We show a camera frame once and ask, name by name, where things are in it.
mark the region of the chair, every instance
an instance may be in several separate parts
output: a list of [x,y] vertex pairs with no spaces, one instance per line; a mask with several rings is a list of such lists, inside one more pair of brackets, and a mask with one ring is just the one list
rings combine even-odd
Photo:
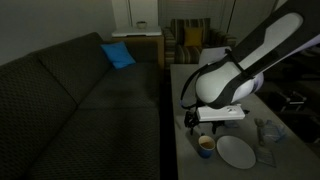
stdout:
[[171,64],[197,64],[205,47],[236,44],[236,38],[210,28],[210,18],[172,19],[171,26],[163,28],[165,37],[165,71]]

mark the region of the gray couch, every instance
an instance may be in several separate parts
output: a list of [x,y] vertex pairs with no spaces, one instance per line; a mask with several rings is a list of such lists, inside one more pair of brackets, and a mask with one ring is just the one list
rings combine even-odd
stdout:
[[156,44],[116,70],[97,33],[0,67],[0,179],[160,179]]

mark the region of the table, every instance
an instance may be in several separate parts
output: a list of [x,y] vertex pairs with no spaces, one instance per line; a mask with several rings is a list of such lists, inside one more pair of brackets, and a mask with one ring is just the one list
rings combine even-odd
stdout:
[[158,45],[158,65],[160,69],[161,81],[164,78],[164,36],[160,27],[149,27],[147,29],[137,29],[126,27],[117,29],[112,33],[112,41],[124,42],[156,42]]
[[[221,126],[213,134],[211,123],[201,123],[191,135],[184,126],[186,110],[179,106],[179,100],[184,83],[197,68],[195,64],[173,64],[170,67],[179,179],[319,179],[320,159],[255,94],[239,100],[242,108],[250,112],[243,120],[237,121],[238,128]],[[186,104],[195,102],[192,83],[185,94]],[[201,133],[210,135],[216,141],[221,136],[232,135],[241,138],[250,147],[258,145],[255,117],[285,125],[286,137],[281,141],[276,143],[265,138],[266,147],[272,150],[277,167],[256,162],[252,168],[238,169],[225,162],[216,149],[209,159],[202,159],[197,154],[197,140]]]

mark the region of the blue pillow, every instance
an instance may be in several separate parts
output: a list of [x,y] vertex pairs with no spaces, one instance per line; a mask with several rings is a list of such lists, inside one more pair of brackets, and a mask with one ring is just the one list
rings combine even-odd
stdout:
[[116,69],[136,63],[123,41],[113,44],[102,44],[101,47]]

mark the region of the white plate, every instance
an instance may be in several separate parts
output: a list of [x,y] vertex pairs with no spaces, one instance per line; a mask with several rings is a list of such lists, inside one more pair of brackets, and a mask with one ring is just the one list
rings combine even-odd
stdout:
[[237,137],[220,137],[217,142],[217,150],[222,159],[236,168],[248,169],[256,163],[256,156],[252,148]]

